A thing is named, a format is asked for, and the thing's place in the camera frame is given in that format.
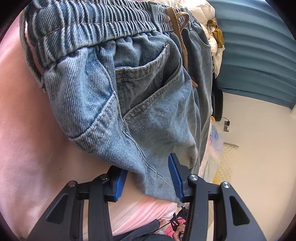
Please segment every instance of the blue curtain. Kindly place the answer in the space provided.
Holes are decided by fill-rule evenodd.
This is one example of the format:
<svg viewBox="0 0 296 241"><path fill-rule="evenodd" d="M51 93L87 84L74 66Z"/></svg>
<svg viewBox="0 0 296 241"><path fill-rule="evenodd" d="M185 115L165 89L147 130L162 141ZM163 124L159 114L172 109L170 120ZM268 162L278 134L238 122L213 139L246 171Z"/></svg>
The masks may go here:
<svg viewBox="0 0 296 241"><path fill-rule="evenodd" d="M293 108L296 42L275 10L263 0L208 2L225 40L218 87Z"/></svg>

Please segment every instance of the hand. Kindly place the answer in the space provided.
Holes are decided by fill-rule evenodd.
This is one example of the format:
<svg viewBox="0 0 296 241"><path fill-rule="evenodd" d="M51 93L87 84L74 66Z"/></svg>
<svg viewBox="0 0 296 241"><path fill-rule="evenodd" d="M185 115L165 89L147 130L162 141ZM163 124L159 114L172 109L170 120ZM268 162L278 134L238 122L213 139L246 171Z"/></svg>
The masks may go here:
<svg viewBox="0 0 296 241"><path fill-rule="evenodd" d="M161 219L161 218L158 221L160 222L159 227L162 227L163 225L165 225L167 223L164 219Z"/></svg>
<svg viewBox="0 0 296 241"><path fill-rule="evenodd" d="M176 232L174 232L174 234L173 234L174 241L181 241L180 234L181 234L181 232L184 232L184 231L185 231L185 224L183 224L183 222L181 222L179 224L179 226L177 227Z"/></svg>

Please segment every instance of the back pocket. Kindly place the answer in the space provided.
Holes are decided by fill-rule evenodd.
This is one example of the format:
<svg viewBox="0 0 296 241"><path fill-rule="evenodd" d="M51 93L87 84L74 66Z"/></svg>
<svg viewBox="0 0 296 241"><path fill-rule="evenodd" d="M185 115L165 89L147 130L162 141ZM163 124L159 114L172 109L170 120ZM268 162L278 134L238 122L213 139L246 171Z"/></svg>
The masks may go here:
<svg viewBox="0 0 296 241"><path fill-rule="evenodd" d="M166 80L163 79L163 68L169 54L170 46L166 44L155 60L143 66L115 69L122 116L164 85Z"/></svg>

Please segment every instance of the jeans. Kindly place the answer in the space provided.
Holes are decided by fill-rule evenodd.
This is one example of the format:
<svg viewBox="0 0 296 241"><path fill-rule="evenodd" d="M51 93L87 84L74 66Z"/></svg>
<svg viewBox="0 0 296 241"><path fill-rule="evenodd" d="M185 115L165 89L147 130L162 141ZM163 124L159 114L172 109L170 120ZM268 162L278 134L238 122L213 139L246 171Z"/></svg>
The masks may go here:
<svg viewBox="0 0 296 241"><path fill-rule="evenodd" d="M168 155L198 173L210 123L212 60L189 14L180 39L167 6L129 0L34 0L21 17L27 63L53 113L82 150L136 173L146 194L178 202ZM44 75L32 61L24 35ZM185 17L179 18L179 25ZM192 86L192 79L198 88Z"/></svg>

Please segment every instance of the metal screw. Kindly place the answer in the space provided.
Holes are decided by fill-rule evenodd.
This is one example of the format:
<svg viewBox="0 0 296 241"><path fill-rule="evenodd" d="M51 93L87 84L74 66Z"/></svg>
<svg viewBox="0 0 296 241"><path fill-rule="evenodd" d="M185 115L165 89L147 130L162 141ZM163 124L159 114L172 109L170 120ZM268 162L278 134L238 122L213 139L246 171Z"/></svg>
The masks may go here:
<svg viewBox="0 0 296 241"><path fill-rule="evenodd" d="M75 187L75 185L76 185L76 182L75 181L69 181L68 182L68 186L71 187L71 188L72 187Z"/></svg>
<svg viewBox="0 0 296 241"><path fill-rule="evenodd" d="M100 178L102 180L107 180L107 179L109 179L109 175L108 174L102 174L102 175L100 175Z"/></svg>
<svg viewBox="0 0 296 241"><path fill-rule="evenodd" d="M191 181L196 181L196 180L198 179L198 176L192 174L192 175L189 176L189 179L190 179Z"/></svg>
<svg viewBox="0 0 296 241"><path fill-rule="evenodd" d="M230 188L230 184L228 182L222 182L222 186L224 188Z"/></svg>

